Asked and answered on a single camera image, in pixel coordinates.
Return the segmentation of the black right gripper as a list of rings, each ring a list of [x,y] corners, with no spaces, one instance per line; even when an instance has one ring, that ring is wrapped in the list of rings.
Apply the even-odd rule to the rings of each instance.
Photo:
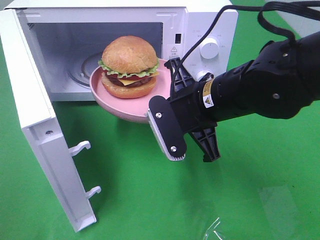
[[[170,70],[167,130],[182,137],[189,133],[203,152],[203,162],[221,157],[216,135],[217,123],[206,110],[214,106],[211,96],[213,80],[196,81],[182,65],[179,57],[164,63]]]

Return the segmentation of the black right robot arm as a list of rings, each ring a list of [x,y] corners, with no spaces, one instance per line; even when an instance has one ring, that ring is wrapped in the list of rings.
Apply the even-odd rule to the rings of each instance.
[[[161,105],[159,123],[163,148],[172,161],[185,157],[185,134],[202,149],[205,162],[216,160],[218,122],[258,114],[289,119],[320,98],[320,35],[294,43],[269,41],[258,57],[219,76],[196,81],[181,64],[170,60],[170,96]]]

